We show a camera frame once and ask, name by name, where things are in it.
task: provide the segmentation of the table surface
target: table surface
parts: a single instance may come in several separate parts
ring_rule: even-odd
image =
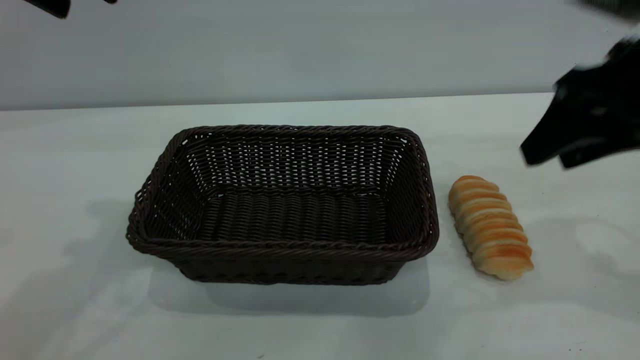
[[[640,152],[562,170],[518,146],[551,94],[0,112],[3,359],[637,359]],[[202,284],[134,251],[127,216],[177,131],[408,127],[425,145],[435,250],[365,287]],[[536,269],[477,273],[446,195],[497,183]]]

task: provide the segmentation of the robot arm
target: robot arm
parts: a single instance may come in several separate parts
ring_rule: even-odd
[[[640,148],[640,39],[618,42],[607,57],[557,81],[549,109],[520,146],[527,164],[559,155],[572,168]]]

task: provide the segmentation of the white wall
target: white wall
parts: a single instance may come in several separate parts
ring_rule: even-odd
[[[569,0],[4,0],[0,109],[547,91],[637,30]]]

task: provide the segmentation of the woven pattern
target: woven pattern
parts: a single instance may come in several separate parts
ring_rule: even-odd
[[[160,155],[127,239],[199,281],[381,283],[435,246],[432,194],[407,129],[197,127]]]

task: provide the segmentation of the bread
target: bread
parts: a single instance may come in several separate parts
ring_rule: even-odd
[[[502,280],[533,270],[529,239],[496,184],[463,176],[451,186],[449,209],[474,266]]]

